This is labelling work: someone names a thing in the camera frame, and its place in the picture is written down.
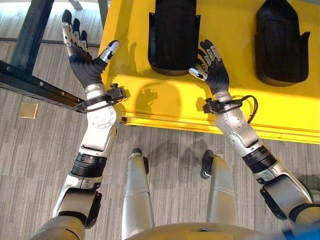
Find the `robotic hand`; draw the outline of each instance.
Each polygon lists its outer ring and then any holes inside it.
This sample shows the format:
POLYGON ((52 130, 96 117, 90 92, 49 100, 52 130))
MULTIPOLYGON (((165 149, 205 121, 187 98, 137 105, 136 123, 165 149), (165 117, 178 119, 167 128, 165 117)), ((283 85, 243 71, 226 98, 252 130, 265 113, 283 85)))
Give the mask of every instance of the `robotic hand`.
POLYGON ((289 218, 301 225, 319 224, 320 205, 313 204, 308 190, 271 154, 249 125, 258 109, 256 98, 248 95, 232 99, 228 92, 229 76, 217 48, 207 39, 200 46, 205 51, 199 49, 204 62, 197 60, 202 70, 190 68, 189 72, 205 81, 213 94, 214 101, 206 99, 204 112, 214 114, 215 124, 227 142, 242 157, 258 183, 263 185, 260 193, 277 218, 289 218), (254 99, 255 108, 246 121, 240 107, 242 101, 249 97, 254 99))
POLYGON ((126 96, 117 84, 106 92, 101 73, 115 55, 119 42, 114 40, 96 59, 87 52, 87 33, 80 36, 80 21, 66 10, 62 16, 64 45, 71 68, 84 87, 85 100, 78 104, 80 112, 87 113, 88 127, 80 144, 72 170, 68 173, 52 217, 31 238, 71 239, 85 238, 85 228, 97 220, 102 194, 97 191, 103 171, 117 135, 122 113, 116 103, 126 96))

